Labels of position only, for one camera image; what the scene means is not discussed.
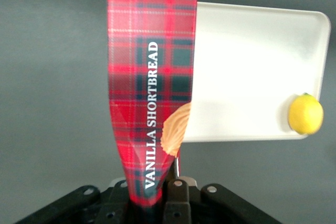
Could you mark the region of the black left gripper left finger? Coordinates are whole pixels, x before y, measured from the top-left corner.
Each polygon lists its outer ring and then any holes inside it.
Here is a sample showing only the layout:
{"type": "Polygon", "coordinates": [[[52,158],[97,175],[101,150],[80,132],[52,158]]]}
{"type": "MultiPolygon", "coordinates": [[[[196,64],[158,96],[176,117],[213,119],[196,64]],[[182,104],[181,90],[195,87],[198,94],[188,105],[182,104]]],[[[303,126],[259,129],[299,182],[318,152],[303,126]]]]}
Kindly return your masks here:
{"type": "Polygon", "coordinates": [[[105,191],[81,186],[17,223],[135,223],[127,182],[113,180],[105,191]]]}

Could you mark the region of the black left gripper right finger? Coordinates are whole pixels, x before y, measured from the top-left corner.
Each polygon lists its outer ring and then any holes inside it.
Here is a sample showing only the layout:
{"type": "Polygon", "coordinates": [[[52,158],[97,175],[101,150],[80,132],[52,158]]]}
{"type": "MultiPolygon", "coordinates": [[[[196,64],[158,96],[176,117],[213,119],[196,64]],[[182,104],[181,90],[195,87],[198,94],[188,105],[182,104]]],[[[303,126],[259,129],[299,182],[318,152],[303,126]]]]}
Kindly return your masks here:
{"type": "Polygon", "coordinates": [[[165,184],[163,223],[280,223],[220,184],[198,188],[175,159],[165,184]]]}

